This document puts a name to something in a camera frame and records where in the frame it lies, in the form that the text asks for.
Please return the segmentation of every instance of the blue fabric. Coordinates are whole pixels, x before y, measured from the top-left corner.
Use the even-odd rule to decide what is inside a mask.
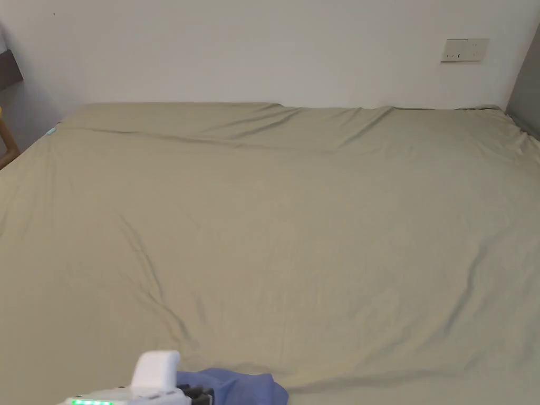
[[[178,373],[178,384],[214,389],[215,405],[286,405],[289,394],[271,374],[247,375],[219,368]]]

